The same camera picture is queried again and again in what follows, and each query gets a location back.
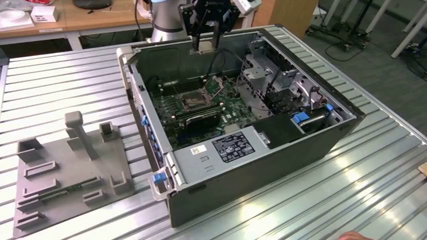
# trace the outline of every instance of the metal table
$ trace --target metal table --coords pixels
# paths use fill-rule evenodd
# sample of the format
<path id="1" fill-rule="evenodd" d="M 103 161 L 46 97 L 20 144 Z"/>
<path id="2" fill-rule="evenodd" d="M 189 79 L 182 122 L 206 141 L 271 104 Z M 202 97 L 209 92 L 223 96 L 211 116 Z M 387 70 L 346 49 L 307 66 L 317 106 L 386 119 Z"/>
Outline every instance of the metal table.
<path id="1" fill-rule="evenodd" d="M 138 193 L 26 239 L 325 239 L 349 230 L 374 239 L 427 238 L 426 137 L 283 28 L 266 27 L 367 113 L 317 163 L 179 228 L 153 198 L 151 172 L 115 50 L 118 46 L 11 60 L 0 81 L 0 239 L 12 238 L 16 141 L 67 136 L 63 114 L 83 112 L 86 130 L 121 126 Z"/>

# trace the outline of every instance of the white sticker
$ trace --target white sticker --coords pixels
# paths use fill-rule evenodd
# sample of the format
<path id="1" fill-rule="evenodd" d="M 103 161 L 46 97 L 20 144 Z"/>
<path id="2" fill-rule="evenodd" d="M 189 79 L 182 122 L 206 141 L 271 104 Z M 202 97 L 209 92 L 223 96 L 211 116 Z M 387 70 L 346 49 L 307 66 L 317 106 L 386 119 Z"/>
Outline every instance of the white sticker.
<path id="1" fill-rule="evenodd" d="M 191 150 L 193 155 L 197 155 L 199 153 L 203 153 L 207 151 L 207 147 L 205 145 L 194 147 Z"/>
<path id="2" fill-rule="evenodd" d="M 61 32 L 61 31 L 63 31 L 62 28 L 51 28 L 51 29 L 39 30 L 39 33 L 51 33 L 51 32 Z"/>

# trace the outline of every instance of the green circuit board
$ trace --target green circuit board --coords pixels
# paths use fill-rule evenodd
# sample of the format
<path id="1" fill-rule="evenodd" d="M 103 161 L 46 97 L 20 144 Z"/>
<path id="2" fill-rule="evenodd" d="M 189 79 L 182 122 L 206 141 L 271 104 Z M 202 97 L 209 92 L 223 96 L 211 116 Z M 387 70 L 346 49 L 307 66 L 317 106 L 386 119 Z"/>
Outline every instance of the green circuit board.
<path id="1" fill-rule="evenodd" d="M 169 96 L 151 95 L 153 104 L 174 150 L 219 137 L 227 133 L 225 131 L 227 126 L 233 125 L 234 129 L 239 129 L 257 121 L 251 109 L 239 97 L 235 82 L 226 77 L 222 79 L 223 89 L 221 92 L 221 84 L 211 78 L 201 89 Z M 219 124 L 203 132 L 187 134 L 185 131 L 186 121 L 194 116 L 209 113 L 221 114 Z"/>

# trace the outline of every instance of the black cable on floor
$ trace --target black cable on floor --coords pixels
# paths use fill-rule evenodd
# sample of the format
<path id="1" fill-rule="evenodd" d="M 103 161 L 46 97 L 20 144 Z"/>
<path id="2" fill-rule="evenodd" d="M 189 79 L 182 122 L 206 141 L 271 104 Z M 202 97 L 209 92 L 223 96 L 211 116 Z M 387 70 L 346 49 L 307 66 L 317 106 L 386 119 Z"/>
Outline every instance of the black cable on floor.
<path id="1" fill-rule="evenodd" d="M 405 63 L 406 63 L 407 69 L 413 72 L 413 74 L 414 74 L 417 77 L 419 77 L 423 81 L 427 82 L 427 79 L 423 78 L 423 77 L 413 70 L 413 68 L 410 67 L 409 61 L 405 61 Z"/>
<path id="2" fill-rule="evenodd" d="M 427 82 L 427 79 L 426 79 L 426 78 L 414 70 L 414 68 L 411 67 L 410 60 L 413 59 L 414 62 L 415 62 L 415 63 L 421 66 L 421 68 L 423 69 L 425 74 L 427 73 L 427 67 L 425 67 L 425 66 L 422 65 L 422 63 L 419 62 L 418 58 L 414 57 L 414 56 L 411 55 L 411 53 L 407 53 L 406 55 L 402 55 L 401 58 L 402 58 L 402 60 L 403 60 L 403 62 L 405 62 L 405 64 L 406 64 L 406 68 L 413 72 L 413 74 L 414 74 L 417 77 L 419 77 L 425 82 Z"/>
<path id="3" fill-rule="evenodd" d="M 325 49 L 325 53 L 326 53 L 326 55 L 327 55 L 331 59 L 334 59 L 334 60 L 337 60 L 337 61 L 339 61 L 339 62 L 349 62 L 349 61 L 350 61 L 351 59 L 354 59 L 361 53 L 363 53 L 365 49 L 362 49 L 362 50 L 361 50 L 355 55 L 353 55 L 350 58 L 347 58 L 347 59 L 338 59 L 338 58 L 335 58 L 335 57 L 333 57 L 333 56 L 330 55 L 329 50 L 330 50 L 330 48 L 338 46 L 338 45 L 342 44 L 342 43 L 343 43 L 343 42 L 338 42 L 338 43 L 333 44 L 331 46 L 329 46 L 329 47 Z"/>

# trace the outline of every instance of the cable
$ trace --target cable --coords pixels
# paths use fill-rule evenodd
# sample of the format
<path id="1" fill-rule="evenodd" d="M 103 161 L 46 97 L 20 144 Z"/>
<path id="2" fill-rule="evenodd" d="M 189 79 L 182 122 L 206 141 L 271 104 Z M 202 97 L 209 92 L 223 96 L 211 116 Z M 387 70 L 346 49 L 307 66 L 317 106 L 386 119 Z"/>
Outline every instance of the cable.
<path id="1" fill-rule="evenodd" d="M 155 76 L 151 76 L 150 78 L 149 78 L 149 81 L 147 81 L 147 84 L 146 84 L 146 88 L 147 88 L 147 90 L 150 90 L 151 89 L 151 83 L 153 83 L 153 80 L 155 79 L 155 81 L 157 82 L 159 82 L 161 81 L 161 78 L 159 78 L 159 76 L 158 75 L 155 75 Z"/>
<path id="2" fill-rule="evenodd" d="M 226 65 L 226 55 L 225 55 L 225 53 L 223 53 L 222 51 L 218 51 L 218 52 L 215 53 L 215 55 L 214 55 L 214 58 L 213 58 L 213 61 L 211 61 L 210 65 L 209 65 L 209 69 L 207 69 L 207 72 L 206 72 L 206 75 L 205 75 L 206 78 L 209 78 L 210 75 L 211 75 L 211 73 L 213 73 L 214 63 L 215 63 L 215 60 L 217 60 L 217 58 L 218 58 L 218 56 L 219 56 L 221 54 L 223 55 L 223 59 L 225 59 L 225 61 L 223 61 L 223 62 L 225 62 L 223 67 L 225 67 L 225 65 Z"/>
<path id="3" fill-rule="evenodd" d="M 261 110 L 261 111 L 271 111 L 270 109 L 261 109 L 258 107 L 251 106 L 250 104 L 246 104 L 249 107 L 251 107 L 253 109 Z"/>
<path id="4" fill-rule="evenodd" d="M 322 23 L 321 23 L 321 28 L 327 28 L 329 26 L 326 25 L 326 19 L 322 15 L 322 9 L 321 9 L 321 4 L 318 4 L 318 9 L 319 9 L 319 15 L 321 15 L 321 18 L 322 18 Z"/>
<path id="5" fill-rule="evenodd" d="M 425 80 L 425 81 L 427 82 L 427 79 L 423 78 L 423 77 L 411 69 L 410 64 L 409 64 L 409 61 L 405 61 L 405 63 L 406 63 L 407 69 L 413 72 L 413 74 L 414 74 L 417 77 L 419 77 L 422 80 Z"/>
<path id="6" fill-rule="evenodd" d="M 271 80 L 271 82 L 270 82 L 269 85 L 267 85 L 267 94 L 269 94 L 270 91 L 273 90 L 273 86 L 274 86 L 274 83 L 275 83 L 277 80 L 278 80 L 279 74 L 281 74 L 281 69 L 278 69 L 278 71 L 275 71 L 273 80 Z"/>
<path id="7" fill-rule="evenodd" d="M 113 33 L 113 36 L 111 36 L 111 40 L 109 42 L 109 44 L 103 45 L 101 43 L 98 43 L 97 41 L 94 41 L 90 37 L 87 36 L 82 36 L 86 40 L 89 40 L 91 43 L 94 43 L 95 45 L 98 45 L 99 47 L 106 47 L 106 46 L 110 46 L 113 43 L 114 43 L 114 39 L 115 39 L 115 36 L 117 36 L 117 33 L 114 32 Z"/>
<path id="8" fill-rule="evenodd" d="M 97 36 L 86 36 L 89 39 L 98 39 L 102 36 L 102 34 L 98 34 Z"/>
<path id="9" fill-rule="evenodd" d="M 347 11 L 347 7 L 349 7 L 349 4 L 351 3 L 353 0 L 349 0 L 349 2 L 346 3 L 346 6 L 345 8 L 342 9 L 342 12 L 341 12 L 341 15 L 339 15 L 339 19 L 342 19 L 343 15 L 345 15 L 345 12 Z"/>
<path id="10" fill-rule="evenodd" d="M 138 26 L 139 40 L 145 41 L 146 39 L 145 39 L 145 36 L 143 36 L 143 30 L 142 30 L 142 26 L 141 26 L 141 23 L 139 23 L 139 18 L 137 16 L 138 7 L 139 7 L 139 1 L 141 0 L 135 1 L 134 17 L 135 17 L 135 22 L 137 22 L 137 26 Z"/>
<path id="11" fill-rule="evenodd" d="M 338 42 L 338 43 L 333 44 L 331 46 L 329 46 L 329 47 L 325 49 L 325 53 L 326 53 L 326 55 L 327 55 L 331 59 L 334 59 L 334 60 L 337 60 L 337 61 L 339 61 L 339 62 L 349 62 L 349 61 L 350 61 L 351 59 L 354 59 L 361 53 L 363 53 L 365 49 L 362 49 L 362 50 L 361 50 L 355 55 L 353 55 L 350 58 L 347 58 L 347 59 L 338 59 L 338 58 L 335 58 L 335 57 L 333 57 L 333 56 L 330 55 L 329 50 L 330 50 L 331 47 L 338 46 L 341 43 L 342 43 L 342 42 Z"/>
<path id="12" fill-rule="evenodd" d="M 427 72 L 427 68 L 422 65 L 422 63 L 419 62 L 419 60 L 411 56 L 411 58 L 414 59 L 414 61 L 418 63 L 418 65 L 422 67 L 422 69 Z"/>
<path id="13" fill-rule="evenodd" d="M 233 56 L 235 56 L 235 58 L 243 63 L 243 65 L 245 65 L 249 69 L 251 68 L 251 66 L 247 64 L 247 62 L 242 59 L 242 57 L 241 57 L 234 51 L 230 51 L 230 50 L 226 49 L 226 48 L 219 48 L 218 50 L 230 53 Z"/>
<path id="14" fill-rule="evenodd" d="M 245 64 L 245 66 L 246 66 L 247 68 L 251 68 L 250 65 L 245 62 L 245 60 L 239 57 L 239 55 L 238 55 L 235 52 L 230 51 L 230 50 L 226 49 L 226 48 L 219 48 L 217 51 L 218 51 L 218 52 L 215 52 L 213 61 L 211 61 L 210 65 L 209 65 L 209 69 L 207 69 L 207 72 L 206 72 L 206 75 L 205 75 L 206 78 L 207 78 L 207 77 L 211 75 L 211 73 L 213 73 L 214 63 L 215 63 L 215 60 L 217 60 L 217 58 L 218 58 L 218 56 L 219 56 L 221 54 L 223 54 L 223 64 L 222 64 L 221 69 L 225 68 L 225 66 L 226 66 L 226 59 L 227 59 L 227 58 L 226 58 L 226 55 L 225 55 L 225 52 L 227 52 L 227 53 L 230 53 L 233 56 L 235 56 L 235 58 Z"/>
<path id="15" fill-rule="evenodd" d="M 341 40 L 342 42 L 345 42 L 345 40 L 343 40 L 339 36 L 335 36 L 335 35 L 333 35 L 331 33 L 329 33 L 327 31 L 323 31 L 322 28 L 318 29 L 317 31 L 319 31 L 322 34 L 325 34 L 325 35 L 327 35 L 327 36 L 330 36 L 330 37 L 337 38 L 337 39 Z"/>
<path id="16" fill-rule="evenodd" d="M 402 59 L 405 61 L 407 69 L 413 72 L 413 74 L 417 77 L 419 77 L 423 81 L 427 82 L 427 79 L 422 75 L 419 75 L 419 73 L 417 73 L 417 71 L 410 66 L 410 61 L 409 60 L 413 59 L 417 62 L 417 64 L 422 67 L 422 69 L 426 71 L 426 67 L 422 65 L 422 63 L 418 61 L 418 59 L 414 56 L 410 56 L 410 58 L 409 57 L 402 57 Z"/>

